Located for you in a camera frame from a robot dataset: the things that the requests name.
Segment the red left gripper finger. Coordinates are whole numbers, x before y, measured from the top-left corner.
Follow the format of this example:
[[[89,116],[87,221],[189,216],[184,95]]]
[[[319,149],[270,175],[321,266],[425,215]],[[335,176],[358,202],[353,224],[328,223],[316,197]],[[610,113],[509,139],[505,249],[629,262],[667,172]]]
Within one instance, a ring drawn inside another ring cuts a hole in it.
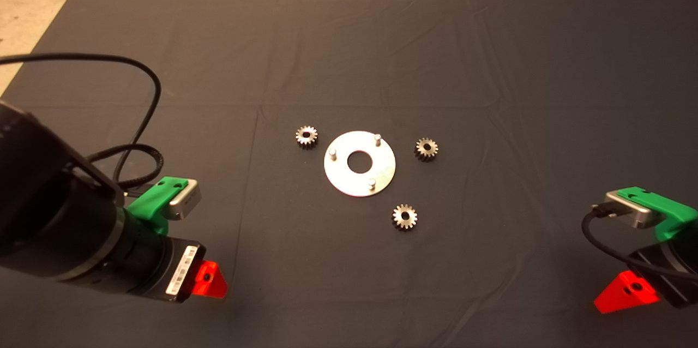
[[[219,264],[214,261],[202,261],[195,275],[192,295],[223,299],[227,291],[227,281]]]

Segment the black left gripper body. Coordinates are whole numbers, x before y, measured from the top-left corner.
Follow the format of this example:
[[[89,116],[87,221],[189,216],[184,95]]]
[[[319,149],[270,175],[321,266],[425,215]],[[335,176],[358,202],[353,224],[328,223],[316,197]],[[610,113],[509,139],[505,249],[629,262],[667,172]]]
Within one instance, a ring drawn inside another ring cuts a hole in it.
[[[143,286],[143,296],[169,303],[184,303],[192,295],[207,248],[199,241],[164,238],[164,255]]]

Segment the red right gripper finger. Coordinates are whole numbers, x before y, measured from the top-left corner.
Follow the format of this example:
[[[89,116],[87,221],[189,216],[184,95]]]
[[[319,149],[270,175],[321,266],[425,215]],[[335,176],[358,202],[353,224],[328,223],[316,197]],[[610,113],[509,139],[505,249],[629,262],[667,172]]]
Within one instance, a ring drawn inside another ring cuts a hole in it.
[[[660,296],[646,279],[633,271],[618,274],[594,300],[594,306],[602,314],[628,310],[660,301]]]

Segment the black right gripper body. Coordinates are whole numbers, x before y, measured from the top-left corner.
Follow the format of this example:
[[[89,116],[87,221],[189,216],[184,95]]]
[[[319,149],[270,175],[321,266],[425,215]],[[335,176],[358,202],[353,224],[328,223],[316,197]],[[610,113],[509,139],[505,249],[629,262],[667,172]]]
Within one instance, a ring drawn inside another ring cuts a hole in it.
[[[697,272],[696,239],[671,239],[663,243],[651,244],[631,252],[630,257],[675,272],[694,275]],[[696,304],[697,284],[695,281],[646,273],[635,266],[631,266],[631,270],[646,279],[652,288],[673,307],[685,308]]]

